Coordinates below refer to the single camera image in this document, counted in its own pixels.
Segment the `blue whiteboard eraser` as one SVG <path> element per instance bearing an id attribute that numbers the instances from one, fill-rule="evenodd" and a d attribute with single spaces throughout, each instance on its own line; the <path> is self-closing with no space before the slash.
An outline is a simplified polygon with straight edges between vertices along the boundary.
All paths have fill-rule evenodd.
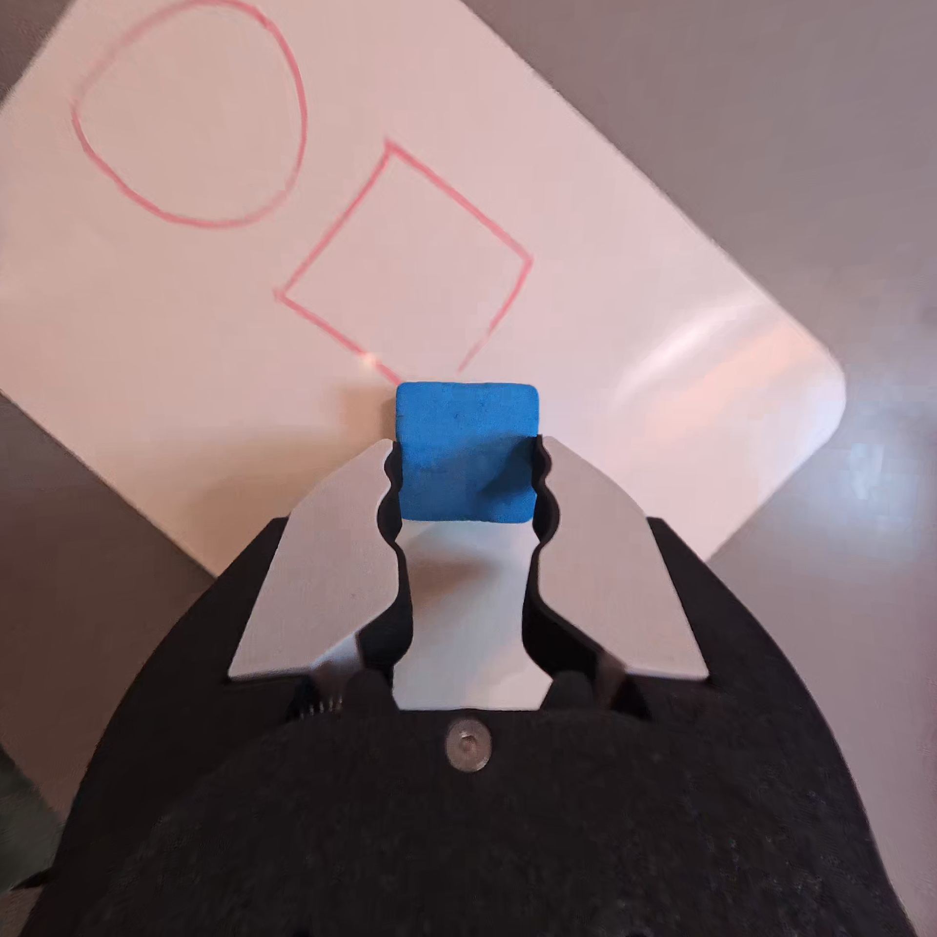
<path id="1" fill-rule="evenodd" d="M 395 395 L 404 520 L 532 521 L 540 395 L 529 384 L 411 381 Z"/>

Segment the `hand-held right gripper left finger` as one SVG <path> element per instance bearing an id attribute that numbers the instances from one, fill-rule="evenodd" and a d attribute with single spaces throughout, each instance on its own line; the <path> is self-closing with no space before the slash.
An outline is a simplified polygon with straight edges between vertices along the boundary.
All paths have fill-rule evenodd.
<path id="1" fill-rule="evenodd" d="M 402 455 L 380 439 L 290 513 L 228 667 L 232 680 L 373 669 L 392 681 L 412 642 L 399 494 Z"/>

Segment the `white whiteboard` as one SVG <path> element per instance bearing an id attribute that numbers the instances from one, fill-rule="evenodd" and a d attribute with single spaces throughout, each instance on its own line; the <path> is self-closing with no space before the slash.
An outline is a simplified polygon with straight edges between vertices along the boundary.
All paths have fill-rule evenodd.
<path id="1" fill-rule="evenodd" d="M 2 391 L 206 570 L 228 667 L 397 387 L 509 382 L 709 558 L 829 439 L 830 353 L 459 2 L 76 2 L 2 105 Z M 402 709 L 535 709 L 524 524 L 414 522 Z"/>

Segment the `green sweatshirt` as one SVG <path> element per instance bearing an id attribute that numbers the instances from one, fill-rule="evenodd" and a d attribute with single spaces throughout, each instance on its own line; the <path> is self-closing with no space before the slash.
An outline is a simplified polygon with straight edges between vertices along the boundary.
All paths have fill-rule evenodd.
<path id="1" fill-rule="evenodd" d="M 1 896 L 42 884 L 53 867 L 62 825 L 39 789 L 1 749 Z"/>

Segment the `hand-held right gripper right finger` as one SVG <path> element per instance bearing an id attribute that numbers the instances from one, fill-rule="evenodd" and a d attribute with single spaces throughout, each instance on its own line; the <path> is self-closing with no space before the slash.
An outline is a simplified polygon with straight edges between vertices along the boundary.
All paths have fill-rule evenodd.
<path id="1" fill-rule="evenodd" d="M 638 504 L 558 439 L 532 456 L 537 545 L 522 609 L 522 640 L 549 676 L 613 673 L 691 682 L 709 668 Z"/>

